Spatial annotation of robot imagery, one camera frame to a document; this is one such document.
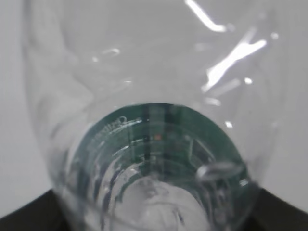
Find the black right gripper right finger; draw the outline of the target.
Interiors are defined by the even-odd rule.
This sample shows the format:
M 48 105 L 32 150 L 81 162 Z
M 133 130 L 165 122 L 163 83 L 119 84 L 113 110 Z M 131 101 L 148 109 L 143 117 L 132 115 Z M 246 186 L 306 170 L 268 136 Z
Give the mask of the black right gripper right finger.
M 262 189 L 250 217 L 251 231 L 307 231 L 308 214 Z

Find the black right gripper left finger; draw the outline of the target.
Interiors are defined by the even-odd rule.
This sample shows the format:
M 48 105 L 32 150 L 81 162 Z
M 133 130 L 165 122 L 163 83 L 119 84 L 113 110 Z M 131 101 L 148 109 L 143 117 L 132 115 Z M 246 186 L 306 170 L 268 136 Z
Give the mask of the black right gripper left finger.
M 0 219 L 2 231 L 61 231 L 63 215 L 53 191 Z

